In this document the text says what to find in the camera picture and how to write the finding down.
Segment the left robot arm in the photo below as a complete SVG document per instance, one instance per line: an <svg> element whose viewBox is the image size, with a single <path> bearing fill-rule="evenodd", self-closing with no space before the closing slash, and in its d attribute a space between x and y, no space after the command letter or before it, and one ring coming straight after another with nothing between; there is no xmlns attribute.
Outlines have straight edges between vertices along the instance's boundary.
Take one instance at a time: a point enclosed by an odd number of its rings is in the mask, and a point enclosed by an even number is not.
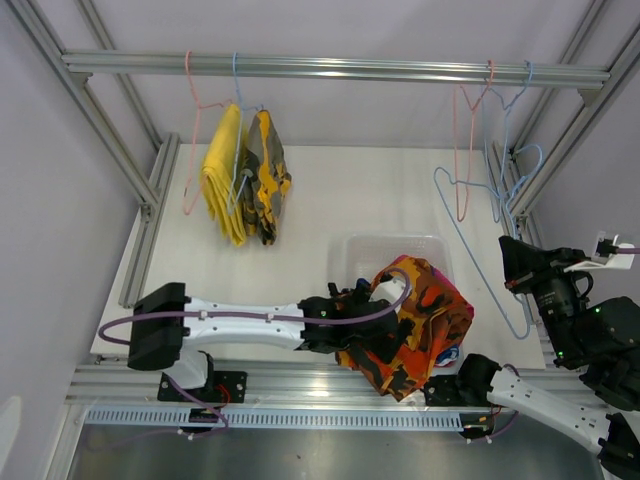
<svg viewBox="0 0 640 480"><path fill-rule="evenodd" d="M325 355L360 347L389 360L398 349L398 315L409 290L404 280L386 275L373 290L360 284L327 298L267 307L206 301L187 295L183 283L167 283L134 307L127 365L161 371L203 401L216 385L205 345L261 344Z"/></svg>

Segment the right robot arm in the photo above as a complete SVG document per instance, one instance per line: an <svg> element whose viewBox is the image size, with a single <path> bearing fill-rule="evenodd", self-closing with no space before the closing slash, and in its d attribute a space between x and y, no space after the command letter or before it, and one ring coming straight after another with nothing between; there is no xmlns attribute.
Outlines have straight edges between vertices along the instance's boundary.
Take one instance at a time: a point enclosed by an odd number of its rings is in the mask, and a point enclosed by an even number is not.
<svg viewBox="0 0 640 480"><path fill-rule="evenodd" d="M544 250L510 236L499 239L505 287L533 298L553 347L554 365L577 373L605 404L570 402L524 380L507 366L469 353L458 371L430 380L429 406L502 406L571 438L619 479L639 476L639 306L627 296L590 305L595 270L628 270L639 253L617 235L598 237L593 254Z"/></svg>

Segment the pink trousers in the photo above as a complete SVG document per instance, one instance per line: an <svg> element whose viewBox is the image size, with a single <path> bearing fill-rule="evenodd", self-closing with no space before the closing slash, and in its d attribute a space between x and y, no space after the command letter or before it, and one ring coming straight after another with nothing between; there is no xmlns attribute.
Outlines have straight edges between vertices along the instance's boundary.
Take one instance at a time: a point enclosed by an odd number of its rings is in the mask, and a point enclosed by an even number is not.
<svg viewBox="0 0 640 480"><path fill-rule="evenodd" d="M432 271L433 271L433 275L440 278L442 281L448 281L449 278L437 267L435 267L434 265L432 265Z"/></svg>

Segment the blue hanger with orange trousers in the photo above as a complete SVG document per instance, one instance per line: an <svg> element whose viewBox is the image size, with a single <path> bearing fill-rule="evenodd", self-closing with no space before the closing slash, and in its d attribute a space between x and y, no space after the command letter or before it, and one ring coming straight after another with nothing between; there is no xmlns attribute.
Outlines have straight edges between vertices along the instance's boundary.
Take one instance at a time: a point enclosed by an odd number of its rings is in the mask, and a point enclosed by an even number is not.
<svg viewBox="0 0 640 480"><path fill-rule="evenodd" d="M446 228L462 252L461 271L469 280L460 282L476 308L478 320L495 321L501 334L517 340L538 336L532 309L524 297L514 297L503 285L498 238L509 234L515 220L504 211L511 195L501 169L500 155L484 150L443 150L443 159L432 173L435 197L440 201Z"/></svg>

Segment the orange brown camouflage trousers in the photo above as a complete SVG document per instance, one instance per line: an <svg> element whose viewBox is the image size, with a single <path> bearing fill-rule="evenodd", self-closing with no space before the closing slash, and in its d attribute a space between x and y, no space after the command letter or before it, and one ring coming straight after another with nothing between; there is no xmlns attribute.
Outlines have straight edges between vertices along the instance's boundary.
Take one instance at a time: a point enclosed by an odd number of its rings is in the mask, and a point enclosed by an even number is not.
<svg viewBox="0 0 640 480"><path fill-rule="evenodd" d="M404 271L412 287L399 309L398 333L386 336L399 339L400 346L388 360L382 356L389 347L352 346L335 358L339 366L362 373L380 395L400 402L426 385L442 351L461 345L475 312L454 284L433 275L427 260L401 256L390 266Z"/></svg>

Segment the blue white patterned trousers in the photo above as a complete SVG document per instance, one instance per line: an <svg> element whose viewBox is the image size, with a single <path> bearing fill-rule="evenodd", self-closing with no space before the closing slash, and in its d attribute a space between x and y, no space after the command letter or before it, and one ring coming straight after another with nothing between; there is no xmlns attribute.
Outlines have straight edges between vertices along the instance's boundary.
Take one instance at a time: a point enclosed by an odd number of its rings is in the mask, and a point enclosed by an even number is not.
<svg viewBox="0 0 640 480"><path fill-rule="evenodd" d="M458 345L452 345L451 347L442 351L436 358L435 366L439 368L444 368L449 366L450 364L455 363L460 355L460 350Z"/></svg>

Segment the blue hanger with camo trousers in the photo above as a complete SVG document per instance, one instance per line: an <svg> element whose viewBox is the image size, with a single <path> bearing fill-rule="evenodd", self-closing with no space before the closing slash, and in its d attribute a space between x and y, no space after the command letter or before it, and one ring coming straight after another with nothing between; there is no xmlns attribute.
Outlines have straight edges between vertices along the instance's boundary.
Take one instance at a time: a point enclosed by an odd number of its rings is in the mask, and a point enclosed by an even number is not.
<svg viewBox="0 0 640 480"><path fill-rule="evenodd" d="M248 105L244 101L242 89L239 82L238 58L239 58L239 54L237 52L234 52L232 55L232 77L234 82L237 106L239 108L239 123L237 128L236 144L234 148L231 186L230 186L229 193L226 200L227 212L229 214L233 214L236 211L237 204L238 204L240 195L242 193L242 188L246 181L246 177L243 177L240 183L240 186L239 187L236 186L237 180L240 177L239 164L240 164L240 152L241 152L241 143L242 143L243 126L244 126L244 114L250 111L259 112L264 108L263 104Z"/></svg>

